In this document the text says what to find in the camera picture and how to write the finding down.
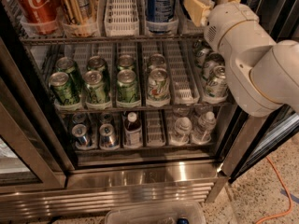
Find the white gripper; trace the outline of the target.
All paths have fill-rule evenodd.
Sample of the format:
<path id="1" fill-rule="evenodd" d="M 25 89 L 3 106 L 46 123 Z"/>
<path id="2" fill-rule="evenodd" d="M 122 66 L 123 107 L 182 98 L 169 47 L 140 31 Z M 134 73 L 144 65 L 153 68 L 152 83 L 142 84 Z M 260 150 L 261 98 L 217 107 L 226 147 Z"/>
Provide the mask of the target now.
<path id="1" fill-rule="evenodd" d="M 183 6 L 196 27 L 206 26 L 205 40 L 223 57 L 231 57 L 234 52 L 260 57 L 261 50 L 253 44 L 261 28 L 259 18 L 249 7 L 238 4 L 240 2 L 217 0 L 218 6 L 214 8 L 212 0 L 184 0 Z"/>

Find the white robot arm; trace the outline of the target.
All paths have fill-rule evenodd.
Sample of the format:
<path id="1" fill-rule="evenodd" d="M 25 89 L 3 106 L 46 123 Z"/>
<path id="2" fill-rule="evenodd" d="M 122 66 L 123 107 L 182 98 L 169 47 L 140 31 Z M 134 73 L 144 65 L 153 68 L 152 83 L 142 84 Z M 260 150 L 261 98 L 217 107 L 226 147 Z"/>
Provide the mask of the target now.
<path id="1" fill-rule="evenodd" d="M 225 75 L 237 104 L 253 117 L 289 105 L 299 113 L 299 43 L 275 42 L 246 5 L 183 0 L 194 24 L 204 23 L 204 39 L 225 61 Z"/>

